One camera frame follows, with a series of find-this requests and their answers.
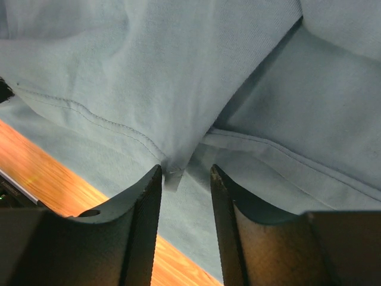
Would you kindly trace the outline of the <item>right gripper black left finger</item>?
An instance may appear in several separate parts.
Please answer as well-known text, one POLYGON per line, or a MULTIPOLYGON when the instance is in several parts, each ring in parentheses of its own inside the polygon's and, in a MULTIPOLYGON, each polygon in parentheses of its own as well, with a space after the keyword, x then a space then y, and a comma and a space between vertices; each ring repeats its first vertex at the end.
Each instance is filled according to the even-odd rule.
POLYGON ((162 194, 154 166, 138 182, 74 217, 1 189, 2 285, 149 285, 162 194))

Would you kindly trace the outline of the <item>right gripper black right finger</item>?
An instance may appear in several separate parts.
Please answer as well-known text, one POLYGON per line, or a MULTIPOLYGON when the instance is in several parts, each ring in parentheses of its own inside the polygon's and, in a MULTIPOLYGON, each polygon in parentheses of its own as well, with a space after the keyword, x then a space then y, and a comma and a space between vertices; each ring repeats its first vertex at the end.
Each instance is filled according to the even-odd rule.
POLYGON ((379 285, 380 212, 292 214, 210 172, 225 285, 379 285))

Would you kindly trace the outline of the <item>grey-blue t-shirt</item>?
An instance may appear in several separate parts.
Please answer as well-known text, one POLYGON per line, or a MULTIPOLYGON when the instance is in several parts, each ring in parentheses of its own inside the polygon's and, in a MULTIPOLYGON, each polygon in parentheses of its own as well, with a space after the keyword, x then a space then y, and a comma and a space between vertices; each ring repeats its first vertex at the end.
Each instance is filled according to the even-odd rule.
POLYGON ((292 213, 380 209, 379 1, 2 1, 1 119, 222 280, 210 168, 292 213))

